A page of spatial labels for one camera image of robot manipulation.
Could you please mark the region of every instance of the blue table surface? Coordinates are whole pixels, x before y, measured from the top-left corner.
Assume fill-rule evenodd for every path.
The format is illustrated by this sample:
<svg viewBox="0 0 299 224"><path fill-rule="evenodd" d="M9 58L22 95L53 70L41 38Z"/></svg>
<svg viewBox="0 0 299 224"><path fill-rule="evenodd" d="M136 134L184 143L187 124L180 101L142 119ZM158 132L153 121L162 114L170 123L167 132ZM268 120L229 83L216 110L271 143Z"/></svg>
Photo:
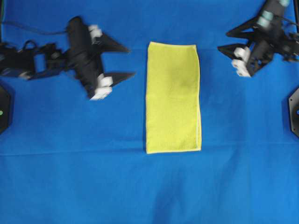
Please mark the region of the blue table surface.
<svg viewBox="0 0 299 224"><path fill-rule="evenodd" d="M6 0L6 21L59 31L81 15L130 48L105 53L106 71L136 71L103 101L90 102L73 71L14 90L12 125L0 136L1 224L293 224L299 222L299 139L288 97L298 65L281 56L252 79L236 75L217 46L263 0ZM285 16L294 20L293 5ZM2 26L3 41L56 42ZM196 44L202 151L145 153L150 41Z"/></svg>

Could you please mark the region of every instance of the folded towel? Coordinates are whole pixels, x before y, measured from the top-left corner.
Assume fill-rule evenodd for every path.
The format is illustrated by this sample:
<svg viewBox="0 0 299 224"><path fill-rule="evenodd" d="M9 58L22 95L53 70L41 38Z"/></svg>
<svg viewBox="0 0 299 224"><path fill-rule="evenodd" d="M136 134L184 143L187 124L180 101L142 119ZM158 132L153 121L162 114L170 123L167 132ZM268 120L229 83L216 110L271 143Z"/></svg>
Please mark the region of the folded towel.
<svg viewBox="0 0 299 224"><path fill-rule="evenodd" d="M146 92L146 151L201 150L196 45L151 42Z"/></svg>

